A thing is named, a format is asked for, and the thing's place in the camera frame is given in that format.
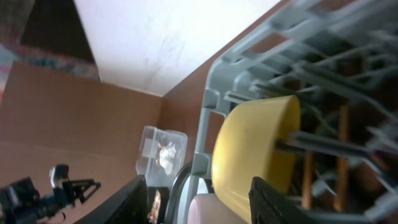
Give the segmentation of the yellow bowl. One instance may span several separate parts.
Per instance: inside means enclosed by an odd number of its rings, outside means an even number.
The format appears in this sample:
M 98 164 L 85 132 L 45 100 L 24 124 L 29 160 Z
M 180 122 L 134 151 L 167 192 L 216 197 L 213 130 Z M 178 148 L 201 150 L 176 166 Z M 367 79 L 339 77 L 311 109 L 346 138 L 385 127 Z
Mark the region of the yellow bowl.
M 297 157 L 275 145 L 299 131 L 300 121 L 300 102 L 294 95 L 247 101 L 225 118 L 215 142 L 211 179 L 217 197 L 246 223 L 251 222 L 254 177 L 288 192 Z

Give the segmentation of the pink cup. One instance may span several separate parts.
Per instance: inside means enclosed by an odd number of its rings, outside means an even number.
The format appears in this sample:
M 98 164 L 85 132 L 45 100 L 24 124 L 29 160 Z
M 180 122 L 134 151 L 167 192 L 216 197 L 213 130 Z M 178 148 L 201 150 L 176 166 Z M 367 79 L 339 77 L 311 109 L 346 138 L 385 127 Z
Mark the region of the pink cup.
M 188 224 L 246 224 L 215 194 L 196 195 L 190 203 Z

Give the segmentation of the gold snack wrapper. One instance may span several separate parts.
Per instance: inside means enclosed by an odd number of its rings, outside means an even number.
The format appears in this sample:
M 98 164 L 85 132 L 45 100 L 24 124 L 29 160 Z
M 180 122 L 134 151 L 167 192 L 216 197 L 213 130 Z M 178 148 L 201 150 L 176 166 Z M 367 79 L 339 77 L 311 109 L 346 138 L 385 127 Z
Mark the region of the gold snack wrapper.
M 160 142 L 158 142 L 157 143 L 157 152 L 156 152 L 156 156 L 155 156 L 155 163 L 157 166 L 160 165 L 159 159 L 160 159 L 160 151 L 162 148 L 163 148 L 163 145 Z

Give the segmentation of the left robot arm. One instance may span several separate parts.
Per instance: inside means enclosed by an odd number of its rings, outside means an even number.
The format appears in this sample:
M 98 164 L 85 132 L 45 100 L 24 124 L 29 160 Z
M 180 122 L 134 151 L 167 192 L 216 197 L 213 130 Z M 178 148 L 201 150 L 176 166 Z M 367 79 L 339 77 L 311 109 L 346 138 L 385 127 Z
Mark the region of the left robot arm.
M 20 179 L 1 188 L 2 220 L 4 223 L 36 223 L 50 219 L 64 208 L 74 208 L 77 200 L 85 203 L 95 192 L 85 195 L 91 187 L 98 190 L 101 184 L 93 179 L 65 180 L 52 194 L 42 197 L 31 178 Z

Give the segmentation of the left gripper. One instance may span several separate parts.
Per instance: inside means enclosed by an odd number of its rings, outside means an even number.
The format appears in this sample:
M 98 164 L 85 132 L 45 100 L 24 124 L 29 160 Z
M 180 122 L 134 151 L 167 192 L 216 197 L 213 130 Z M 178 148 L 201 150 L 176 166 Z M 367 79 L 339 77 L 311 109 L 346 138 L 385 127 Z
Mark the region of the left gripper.
M 86 202 L 101 187 L 101 183 L 93 179 L 51 179 L 50 183 L 53 194 L 47 197 L 47 201 L 60 210 L 75 208 L 77 199 L 80 202 Z M 85 195 L 91 187 L 94 189 Z

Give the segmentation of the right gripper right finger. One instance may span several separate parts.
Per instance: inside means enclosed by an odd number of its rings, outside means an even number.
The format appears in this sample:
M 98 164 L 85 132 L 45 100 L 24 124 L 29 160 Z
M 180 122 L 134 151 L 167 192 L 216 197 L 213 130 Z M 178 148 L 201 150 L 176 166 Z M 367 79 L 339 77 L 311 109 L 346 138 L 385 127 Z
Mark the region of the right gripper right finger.
M 252 224 L 316 223 L 260 177 L 252 179 L 249 203 Z

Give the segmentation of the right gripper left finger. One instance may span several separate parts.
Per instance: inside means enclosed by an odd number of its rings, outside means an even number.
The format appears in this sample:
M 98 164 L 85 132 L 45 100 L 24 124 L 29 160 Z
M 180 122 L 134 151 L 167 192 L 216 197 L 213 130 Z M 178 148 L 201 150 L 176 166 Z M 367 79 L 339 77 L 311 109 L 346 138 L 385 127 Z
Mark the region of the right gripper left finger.
M 144 175 L 137 175 L 110 198 L 74 224 L 148 223 L 148 187 Z

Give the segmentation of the food scraps with rice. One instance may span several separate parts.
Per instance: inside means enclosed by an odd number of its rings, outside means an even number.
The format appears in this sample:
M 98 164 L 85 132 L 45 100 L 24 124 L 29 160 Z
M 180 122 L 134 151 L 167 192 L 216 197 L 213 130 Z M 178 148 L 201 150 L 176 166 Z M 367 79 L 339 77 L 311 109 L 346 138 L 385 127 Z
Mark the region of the food scraps with rice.
M 155 192 L 154 201 L 152 203 L 152 208 L 148 214 L 148 219 L 151 224 L 157 224 L 159 218 L 159 212 L 161 207 L 161 194 L 158 190 Z

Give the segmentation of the white tissue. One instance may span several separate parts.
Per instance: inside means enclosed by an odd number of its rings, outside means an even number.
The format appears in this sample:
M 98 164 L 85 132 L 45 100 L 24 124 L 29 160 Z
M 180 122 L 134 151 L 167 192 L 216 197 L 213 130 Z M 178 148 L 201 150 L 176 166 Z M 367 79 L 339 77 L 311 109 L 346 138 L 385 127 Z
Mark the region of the white tissue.
M 160 166 L 164 169 L 167 175 L 171 175 L 174 169 L 174 158 L 177 153 L 175 144 L 169 142 L 160 151 Z

